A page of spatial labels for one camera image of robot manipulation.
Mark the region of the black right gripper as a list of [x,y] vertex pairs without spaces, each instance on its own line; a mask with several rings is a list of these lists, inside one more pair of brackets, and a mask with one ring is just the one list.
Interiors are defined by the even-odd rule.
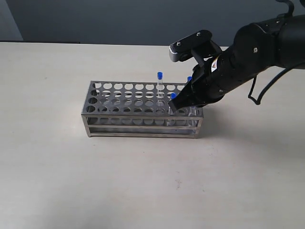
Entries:
[[234,49],[229,47],[214,59],[205,61],[204,66],[196,65],[192,83],[188,82],[168,105],[176,112],[186,107],[213,104],[256,76],[257,72],[237,61]]

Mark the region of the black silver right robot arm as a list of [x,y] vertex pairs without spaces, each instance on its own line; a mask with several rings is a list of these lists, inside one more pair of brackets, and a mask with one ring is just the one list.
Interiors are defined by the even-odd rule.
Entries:
[[277,66],[284,73],[305,67],[305,18],[303,15],[277,17],[250,23],[238,30],[234,42],[222,50],[212,33],[201,30],[170,46],[173,62],[197,61],[192,79],[169,106],[203,107],[220,101],[227,93],[259,73]]

